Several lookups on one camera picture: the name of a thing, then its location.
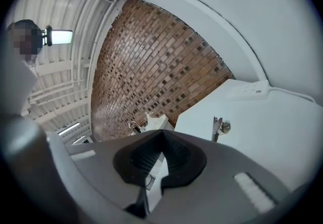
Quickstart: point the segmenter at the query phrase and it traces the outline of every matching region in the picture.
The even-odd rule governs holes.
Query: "power strip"
[[[269,90],[268,80],[257,81],[231,88],[228,98],[231,100],[267,99]]]

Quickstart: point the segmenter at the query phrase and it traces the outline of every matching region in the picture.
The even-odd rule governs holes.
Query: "gray surface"
[[[274,175],[237,150],[193,136],[177,135],[204,150],[206,167],[189,186],[165,189],[148,220],[236,224],[257,217],[257,211],[233,179],[240,172],[249,173],[275,200],[288,196],[288,190]]]
[[[74,201],[59,177],[44,130],[29,118],[1,115],[0,131],[2,159],[25,196],[56,221],[76,223]]]
[[[95,155],[75,161],[83,177],[102,196],[121,208],[137,200],[140,187],[126,184],[113,166],[113,157],[122,147],[141,139],[142,135],[130,136],[99,143],[75,144],[66,146],[70,155],[94,150]]]
[[[117,207],[113,201],[107,200],[101,191],[96,190],[92,184],[84,178],[84,175],[78,170],[74,161],[68,154],[64,144],[61,142],[57,134],[52,134],[49,137],[50,149],[59,175],[80,210],[87,215],[87,219],[94,223],[145,223],[139,219]],[[75,145],[72,151],[86,151],[84,146],[92,145],[93,143]],[[113,190],[114,184],[107,184],[107,190]],[[120,193],[119,197],[126,196],[125,193]]]
[[[121,179],[114,170],[113,156],[119,148],[147,134],[145,132],[123,139],[68,146],[70,155],[89,150],[96,153],[77,161],[71,160],[57,136],[50,139],[54,160],[65,186],[79,207],[94,222],[144,221],[121,209],[135,202],[139,187],[126,184]],[[176,135],[203,149],[207,155],[207,165],[189,186],[165,189],[161,201],[146,221],[236,224],[257,218],[259,214],[256,209],[233,179],[240,172],[249,173],[276,201],[288,196],[289,192],[274,175],[237,150],[193,136],[180,133]]]
[[[245,224],[272,224],[278,221],[290,210],[293,209],[295,204],[301,199],[308,189],[308,184],[300,186],[293,193],[287,196],[280,204],[278,204],[271,211],[255,218]]]

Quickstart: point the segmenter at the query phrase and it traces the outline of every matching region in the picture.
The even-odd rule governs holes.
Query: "brick wall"
[[[98,139],[130,134],[145,112],[178,115],[232,73],[214,49],[169,12],[128,0],[103,43],[94,76],[91,118]]]

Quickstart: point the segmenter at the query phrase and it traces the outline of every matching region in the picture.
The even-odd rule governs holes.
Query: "light fixture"
[[[73,142],[72,144],[78,142],[79,140],[83,139],[85,137],[85,135],[83,135],[80,139],[76,140],[75,142]]]
[[[59,135],[63,135],[63,134],[65,134],[66,132],[68,132],[69,130],[71,130],[71,129],[73,129],[74,127],[78,126],[79,124],[80,124],[80,123],[76,123],[76,124],[72,125],[71,127],[66,128],[65,130],[61,131],[61,132],[59,133]]]
[[[72,30],[53,30],[51,26],[47,26],[42,33],[42,44],[51,46],[53,44],[70,44],[72,42]]]

